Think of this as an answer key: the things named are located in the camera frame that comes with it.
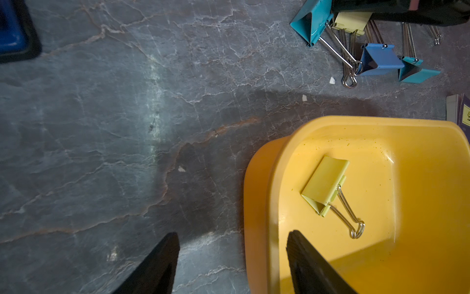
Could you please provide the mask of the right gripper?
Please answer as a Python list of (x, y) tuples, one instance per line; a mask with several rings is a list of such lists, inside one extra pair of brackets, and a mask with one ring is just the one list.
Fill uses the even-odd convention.
[(470, 19), (470, 2), (467, 0), (384, 0), (384, 1), (333, 1), (332, 11), (371, 12), (371, 19), (387, 22), (404, 22), (419, 25), (455, 26)]

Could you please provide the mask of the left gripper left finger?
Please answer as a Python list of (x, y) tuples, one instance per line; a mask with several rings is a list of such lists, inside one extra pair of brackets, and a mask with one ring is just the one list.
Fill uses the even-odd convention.
[(173, 291), (180, 243), (168, 233), (114, 294), (170, 294)]

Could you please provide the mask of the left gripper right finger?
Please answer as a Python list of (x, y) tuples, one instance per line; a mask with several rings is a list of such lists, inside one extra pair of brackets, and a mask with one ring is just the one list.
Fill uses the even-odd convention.
[(300, 231), (289, 233), (286, 252), (296, 294), (356, 294)]

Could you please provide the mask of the teal binder clip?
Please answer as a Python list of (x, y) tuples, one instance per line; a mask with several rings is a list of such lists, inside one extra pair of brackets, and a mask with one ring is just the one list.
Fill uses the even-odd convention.
[[(339, 37), (334, 33), (331, 27), (333, 16), (331, 0), (308, 0), (292, 19), (290, 27), (307, 42), (308, 47), (312, 47), (320, 41), (320, 43), (337, 56), (344, 65), (349, 67), (354, 74), (358, 74), (359, 66), (362, 62), (358, 61), (350, 53)], [(341, 49), (342, 53), (336, 51), (332, 45), (322, 38), (321, 35), (325, 31)]]
[(429, 78), (439, 75), (441, 72), (433, 69), (423, 68), (423, 60), (416, 56), (414, 38), (409, 23), (401, 23), (402, 30), (402, 49), (403, 54), (400, 58), (404, 67), (399, 70), (399, 82), (420, 84)]

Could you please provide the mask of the blue binder clip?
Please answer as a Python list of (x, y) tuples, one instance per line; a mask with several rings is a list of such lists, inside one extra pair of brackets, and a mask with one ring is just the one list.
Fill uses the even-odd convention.
[(383, 40), (374, 20), (365, 26), (367, 42), (361, 46), (362, 55), (358, 74), (361, 76), (385, 75), (405, 67), (394, 51), (394, 45)]

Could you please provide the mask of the pale yellow binder clip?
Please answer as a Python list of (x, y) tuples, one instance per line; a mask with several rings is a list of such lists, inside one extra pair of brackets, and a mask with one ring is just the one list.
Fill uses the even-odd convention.
[(334, 20), (333, 28), (339, 32), (341, 44), (347, 50), (342, 56), (353, 66), (351, 69), (346, 64), (343, 65), (341, 83), (345, 88), (353, 89), (357, 86), (356, 71), (360, 62), (355, 57), (356, 37), (365, 34), (365, 27), (371, 16), (371, 12), (339, 12)]

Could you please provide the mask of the yellow plastic storage box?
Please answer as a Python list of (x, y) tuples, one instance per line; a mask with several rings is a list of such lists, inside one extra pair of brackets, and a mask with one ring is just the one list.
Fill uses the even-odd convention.
[[(349, 161), (342, 187), (364, 234), (319, 216), (301, 192), (322, 158)], [(244, 179), (254, 294), (291, 294), (286, 244), (300, 231), (359, 294), (470, 291), (470, 145), (449, 121), (326, 116), (262, 146)]]

